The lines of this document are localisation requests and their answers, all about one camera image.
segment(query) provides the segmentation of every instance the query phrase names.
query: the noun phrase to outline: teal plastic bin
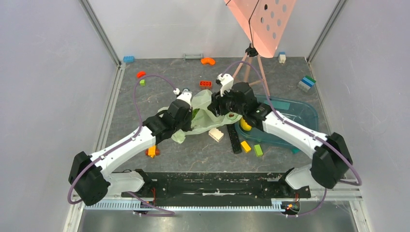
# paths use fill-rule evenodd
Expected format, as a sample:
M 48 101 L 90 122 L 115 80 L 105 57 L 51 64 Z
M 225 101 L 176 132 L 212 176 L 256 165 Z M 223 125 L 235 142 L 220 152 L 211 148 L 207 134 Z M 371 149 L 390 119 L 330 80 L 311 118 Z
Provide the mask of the teal plastic bin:
M 255 95 L 259 102 L 267 104 L 265 95 Z M 300 101 L 293 101 L 282 98 L 270 98 L 273 107 L 279 110 L 287 118 L 303 125 L 309 129 L 317 131 L 319 129 L 319 117 L 318 112 L 313 108 L 313 106 Z M 298 152 L 297 147 L 286 142 L 285 140 L 266 132 L 260 131 L 256 128 L 252 128 L 250 131 L 242 130 L 239 122 L 235 123 L 236 131 L 245 140 L 253 141 L 257 143 L 272 144 L 273 146 L 280 146 L 284 148 L 289 148 L 293 153 Z

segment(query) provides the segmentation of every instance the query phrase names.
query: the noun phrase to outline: white wall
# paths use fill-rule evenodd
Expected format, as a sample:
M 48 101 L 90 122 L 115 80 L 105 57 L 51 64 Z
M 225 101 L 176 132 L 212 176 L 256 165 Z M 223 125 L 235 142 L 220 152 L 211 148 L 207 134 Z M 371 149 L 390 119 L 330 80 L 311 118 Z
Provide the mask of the white wall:
M 409 231 L 410 1 L 348 1 L 312 66 L 375 231 Z
M 115 65 L 76 0 L 0 2 L 0 231 L 58 232 Z
M 89 1 L 120 58 L 242 57 L 249 45 L 223 0 Z M 278 51 L 308 56 L 336 3 L 298 0 Z

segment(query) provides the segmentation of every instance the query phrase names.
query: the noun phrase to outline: pink panel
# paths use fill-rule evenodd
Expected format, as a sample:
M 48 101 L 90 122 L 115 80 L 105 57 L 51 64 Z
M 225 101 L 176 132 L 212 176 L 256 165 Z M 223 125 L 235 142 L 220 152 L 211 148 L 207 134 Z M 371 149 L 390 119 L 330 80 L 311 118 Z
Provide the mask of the pink panel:
M 249 40 L 249 17 L 258 0 L 224 0 Z M 272 58 L 296 0 L 259 0 L 250 20 L 253 44 L 262 57 Z

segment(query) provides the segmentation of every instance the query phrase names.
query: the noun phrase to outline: red block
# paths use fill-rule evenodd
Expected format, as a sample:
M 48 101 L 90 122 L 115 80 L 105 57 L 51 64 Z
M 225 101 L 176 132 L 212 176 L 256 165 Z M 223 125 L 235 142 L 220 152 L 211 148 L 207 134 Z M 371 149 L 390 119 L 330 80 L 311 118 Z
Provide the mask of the red block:
M 146 75 L 146 72 L 140 71 L 140 72 L 137 73 L 137 78 L 141 78 L 141 77 L 143 77 L 143 76 L 145 76 L 145 75 Z
M 199 87 L 201 89 L 212 89 L 212 81 L 200 81 Z

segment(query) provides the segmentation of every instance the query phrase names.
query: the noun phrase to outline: plastic bag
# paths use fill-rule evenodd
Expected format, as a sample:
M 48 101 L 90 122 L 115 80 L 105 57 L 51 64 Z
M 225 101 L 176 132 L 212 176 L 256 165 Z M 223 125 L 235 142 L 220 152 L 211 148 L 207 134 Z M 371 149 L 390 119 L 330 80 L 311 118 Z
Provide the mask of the plastic bag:
M 181 144 L 182 142 L 184 142 L 186 135 L 201 134 L 206 131 L 209 131 L 212 128 L 232 124 L 241 119 L 242 116 L 235 113 L 228 113 L 227 115 L 219 117 L 213 115 L 213 113 L 207 109 L 209 104 L 211 104 L 211 95 L 212 92 L 208 89 L 205 89 L 196 94 L 195 96 L 193 96 L 191 101 L 193 108 L 193 119 L 191 122 L 192 130 L 178 130 L 172 135 L 172 140 Z M 163 107 L 159 109 L 158 112 L 166 109 L 168 109 L 168 107 Z

